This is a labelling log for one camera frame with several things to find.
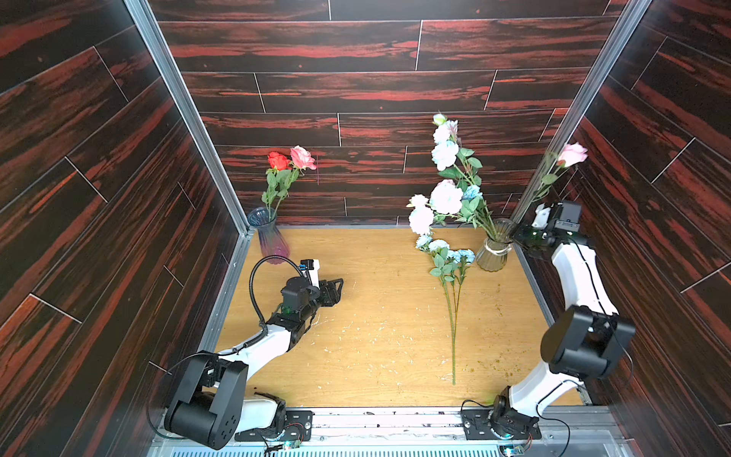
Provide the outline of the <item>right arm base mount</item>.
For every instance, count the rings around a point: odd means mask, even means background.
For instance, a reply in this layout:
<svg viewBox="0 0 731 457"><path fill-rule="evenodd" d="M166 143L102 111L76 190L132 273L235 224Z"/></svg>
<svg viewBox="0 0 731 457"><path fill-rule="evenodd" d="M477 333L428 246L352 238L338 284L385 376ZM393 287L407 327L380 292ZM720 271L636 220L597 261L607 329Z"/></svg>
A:
<svg viewBox="0 0 731 457"><path fill-rule="evenodd" d="M516 411L507 390L498 394L489 406L464 400L459 415L468 441L532 441L542 438L539 418Z"/></svg>

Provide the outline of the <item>white flower stem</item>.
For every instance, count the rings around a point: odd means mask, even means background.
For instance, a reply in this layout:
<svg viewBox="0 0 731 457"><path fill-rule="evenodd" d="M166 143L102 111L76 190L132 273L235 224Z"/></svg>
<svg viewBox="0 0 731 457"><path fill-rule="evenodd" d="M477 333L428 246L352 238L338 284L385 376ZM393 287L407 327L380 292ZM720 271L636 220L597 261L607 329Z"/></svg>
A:
<svg viewBox="0 0 731 457"><path fill-rule="evenodd" d="M447 315L450 330L450 357L451 357L451 383L456 384L457 362L457 327L458 316L455 316L455 298L457 285L455 280L456 265L454 263L455 251L449 243L443 239L437 239L431 233L419 235L415 244L418 251L427 254L433 266L429 274L439 280L445 302L447 303Z"/></svg>

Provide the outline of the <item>clear glass vase with ribbon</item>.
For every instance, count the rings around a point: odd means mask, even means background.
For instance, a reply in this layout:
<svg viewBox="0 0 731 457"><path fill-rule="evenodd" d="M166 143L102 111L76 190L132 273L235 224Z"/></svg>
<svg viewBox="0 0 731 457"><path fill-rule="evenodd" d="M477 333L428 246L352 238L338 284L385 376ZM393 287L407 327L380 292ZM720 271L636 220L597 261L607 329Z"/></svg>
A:
<svg viewBox="0 0 731 457"><path fill-rule="evenodd" d="M510 219L493 221L494 230L485 238L483 247L478 251L476 264L486 272L498 272L508 262L512 250L512 237L517 225Z"/></svg>

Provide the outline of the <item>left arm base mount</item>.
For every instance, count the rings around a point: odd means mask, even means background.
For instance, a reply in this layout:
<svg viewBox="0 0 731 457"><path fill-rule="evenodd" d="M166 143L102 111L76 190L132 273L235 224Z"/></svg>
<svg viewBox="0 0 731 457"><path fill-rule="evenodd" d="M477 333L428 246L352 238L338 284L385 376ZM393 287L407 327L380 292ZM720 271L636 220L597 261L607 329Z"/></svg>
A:
<svg viewBox="0 0 731 457"><path fill-rule="evenodd" d="M235 442L310 441L314 412L290 409L284 399L257 392L244 401L241 420L234 434Z"/></svg>

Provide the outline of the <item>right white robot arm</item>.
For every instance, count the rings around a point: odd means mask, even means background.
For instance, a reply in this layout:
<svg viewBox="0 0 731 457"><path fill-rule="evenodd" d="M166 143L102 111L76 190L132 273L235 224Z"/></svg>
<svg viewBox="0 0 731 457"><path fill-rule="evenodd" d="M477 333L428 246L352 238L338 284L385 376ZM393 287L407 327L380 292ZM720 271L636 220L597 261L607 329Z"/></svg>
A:
<svg viewBox="0 0 731 457"><path fill-rule="evenodd" d="M603 287L597 254L580 234L581 213L576 202L542 204L533 222L514 232L514 240L527 251L550 258L560 278L565 311L542 338L542 361L522 382L495 398L490 424L500 436L527 434L570 388L611 375L636 334L635 325L620 316Z"/></svg>

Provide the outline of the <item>blue purple glass vase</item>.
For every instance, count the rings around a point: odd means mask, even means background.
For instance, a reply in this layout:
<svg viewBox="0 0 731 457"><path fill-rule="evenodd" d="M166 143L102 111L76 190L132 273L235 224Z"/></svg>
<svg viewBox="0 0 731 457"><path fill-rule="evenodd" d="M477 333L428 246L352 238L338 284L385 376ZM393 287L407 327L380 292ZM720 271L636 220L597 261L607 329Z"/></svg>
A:
<svg viewBox="0 0 731 457"><path fill-rule="evenodd" d="M249 224L256 230L261 253L264 257L277 255L289 258L289 244L277 226L277 214L273 209L266 207L256 208L247 216ZM281 258L270 259L269 263L281 264Z"/></svg>

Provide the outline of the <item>light blue flower bunch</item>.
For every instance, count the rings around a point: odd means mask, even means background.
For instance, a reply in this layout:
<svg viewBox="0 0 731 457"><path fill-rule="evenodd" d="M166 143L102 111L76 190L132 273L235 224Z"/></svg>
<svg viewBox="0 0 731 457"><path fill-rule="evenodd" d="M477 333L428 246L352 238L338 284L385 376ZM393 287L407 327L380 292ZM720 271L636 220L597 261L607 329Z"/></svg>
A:
<svg viewBox="0 0 731 457"><path fill-rule="evenodd" d="M441 181L430 195L415 194L409 199L409 228L419 236L431 234L436 224L451 220L481 229L487 237L500 235L482 192L479 171L483 164L472 149L462 145L459 122L438 112L432 116L435 126L430 152Z"/></svg>

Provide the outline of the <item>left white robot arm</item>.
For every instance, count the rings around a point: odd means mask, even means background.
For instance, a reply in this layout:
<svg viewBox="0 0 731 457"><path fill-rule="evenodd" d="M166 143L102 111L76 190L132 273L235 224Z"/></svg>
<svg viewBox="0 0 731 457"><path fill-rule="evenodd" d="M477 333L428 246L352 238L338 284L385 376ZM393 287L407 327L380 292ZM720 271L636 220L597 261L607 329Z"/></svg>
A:
<svg viewBox="0 0 731 457"><path fill-rule="evenodd" d="M310 329L320 308L337 305L342 278L314 284L296 276L281 290L283 303L264 329L228 352L199 352L181 365L182 377L168 405L163 427L183 439L218 451L231 440L287 432L286 402L272 394L247 399L247 382L266 364L290 352Z"/></svg>

